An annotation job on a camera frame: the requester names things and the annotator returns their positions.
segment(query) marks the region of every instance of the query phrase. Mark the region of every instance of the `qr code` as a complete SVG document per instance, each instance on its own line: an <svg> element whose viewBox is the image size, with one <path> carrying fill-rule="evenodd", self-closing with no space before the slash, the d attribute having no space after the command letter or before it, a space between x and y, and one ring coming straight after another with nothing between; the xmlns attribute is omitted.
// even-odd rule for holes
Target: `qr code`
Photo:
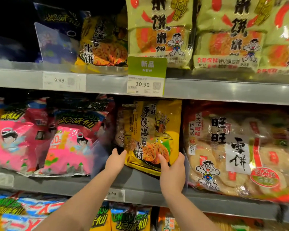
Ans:
<svg viewBox="0 0 289 231"><path fill-rule="evenodd" d="M74 78L67 78L67 84L70 86L73 86L75 84L75 79Z"/></svg>
<svg viewBox="0 0 289 231"><path fill-rule="evenodd" d="M160 90L161 89L161 83L160 82L154 82L153 83L153 90Z"/></svg>

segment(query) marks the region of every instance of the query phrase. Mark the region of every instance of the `green sign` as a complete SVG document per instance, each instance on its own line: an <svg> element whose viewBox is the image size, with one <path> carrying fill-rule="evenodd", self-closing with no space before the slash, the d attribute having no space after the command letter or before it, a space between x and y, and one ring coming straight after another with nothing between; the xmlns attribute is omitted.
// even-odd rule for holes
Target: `green sign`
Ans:
<svg viewBox="0 0 289 231"><path fill-rule="evenodd" d="M128 57L128 74L165 78L167 63L166 58Z"/></svg>

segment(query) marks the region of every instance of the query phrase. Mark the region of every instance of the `cartoon boy mascot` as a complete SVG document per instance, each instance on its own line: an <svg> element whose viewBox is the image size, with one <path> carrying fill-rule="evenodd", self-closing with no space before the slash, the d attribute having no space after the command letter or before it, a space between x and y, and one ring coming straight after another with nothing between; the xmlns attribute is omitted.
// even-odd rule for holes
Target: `cartoon boy mascot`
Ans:
<svg viewBox="0 0 289 231"><path fill-rule="evenodd" d="M196 167L196 170L203 175L203 178L198 180L201 184L205 184L208 181L210 186L216 189L217 184L213 182L213 175L219 175L221 172L214 168L214 164L211 161L205 160L201 166Z"/></svg>
<svg viewBox="0 0 289 231"><path fill-rule="evenodd" d="M172 39L167 42L169 46L173 47L172 52L169 54L170 56L173 56L178 52L179 55L183 56L184 52L181 51L181 46L184 44L181 33L176 33L172 36Z"/></svg>
<svg viewBox="0 0 289 231"><path fill-rule="evenodd" d="M248 43L248 45L243 46L243 50L248 52L246 57L242 58L243 62L245 62L247 60L251 60L252 62L256 62L257 58L255 58L255 52L260 50L258 39L252 39Z"/></svg>

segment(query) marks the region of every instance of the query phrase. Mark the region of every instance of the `price tag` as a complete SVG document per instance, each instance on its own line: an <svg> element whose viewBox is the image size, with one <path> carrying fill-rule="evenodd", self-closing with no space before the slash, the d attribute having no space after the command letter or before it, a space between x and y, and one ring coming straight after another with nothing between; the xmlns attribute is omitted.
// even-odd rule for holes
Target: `price tag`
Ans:
<svg viewBox="0 0 289 231"><path fill-rule="evenodd" d="M86 74L44 71L43 89L57 91L86 91Z"/></svg>
<svg viewBox="0 0 289 231"><path fill-rule="evenodd" d="M125 202L125 190L110 188L105 200Z"/></svg>
<svg viewBox="0 0 289 231"><path fill-rule="evenodd" d="M14 187L14 176L12 174L0 173L0 186Z"/></svg>
<svg viewBox="0 0 289 231"><path fill-rule="evenodd" d="M127 93L144 96L164 95L166 58L128 57Z"/></svg>

